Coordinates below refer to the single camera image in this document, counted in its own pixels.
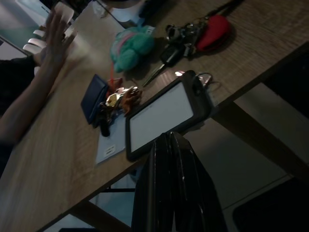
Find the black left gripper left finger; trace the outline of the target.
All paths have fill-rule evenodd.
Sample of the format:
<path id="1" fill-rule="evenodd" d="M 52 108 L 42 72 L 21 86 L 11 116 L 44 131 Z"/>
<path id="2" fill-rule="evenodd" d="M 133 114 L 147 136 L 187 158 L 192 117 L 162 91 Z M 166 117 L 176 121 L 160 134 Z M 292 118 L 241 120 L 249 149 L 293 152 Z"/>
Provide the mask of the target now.
<path id="1" fill-rule="evenodd" d="M 174 209 L 170 182 L 169 136 L 163 133 L 152 143 L 136 184 L 131 222 L 133 232 L 172 231 Z"/>

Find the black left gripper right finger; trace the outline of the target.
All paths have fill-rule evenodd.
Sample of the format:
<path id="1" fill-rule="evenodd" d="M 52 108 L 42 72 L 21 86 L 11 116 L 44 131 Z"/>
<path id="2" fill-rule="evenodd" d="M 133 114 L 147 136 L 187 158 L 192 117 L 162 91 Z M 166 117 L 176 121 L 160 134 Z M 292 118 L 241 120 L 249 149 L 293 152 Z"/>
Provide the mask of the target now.
<path id="1" fill-rule="evenodd" d="M 176 231 L 227 231 L 214 183 L 191 144 L 179 133 L 173 132 L 170 145 L 177 177 Z"/>

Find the person's bare hand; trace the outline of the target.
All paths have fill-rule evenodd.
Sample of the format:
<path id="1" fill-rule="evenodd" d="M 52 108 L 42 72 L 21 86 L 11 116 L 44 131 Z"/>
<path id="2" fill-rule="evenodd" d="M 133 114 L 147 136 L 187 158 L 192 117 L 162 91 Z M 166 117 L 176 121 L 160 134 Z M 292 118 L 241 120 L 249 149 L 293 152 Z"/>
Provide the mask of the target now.
<path id="1" fill-rule="evenodd" d="M 63 17 L 64 15 L 61 11 L 51 10 L 46 20 L 46 47 L 33 56 L 35 67 L 47 64 L 54 69 L 60 69 L 63 66 L 68 56 L 69 48 L 76 37 L 75 31 L 70 36 L 65 36 L 67 23 Z"/>

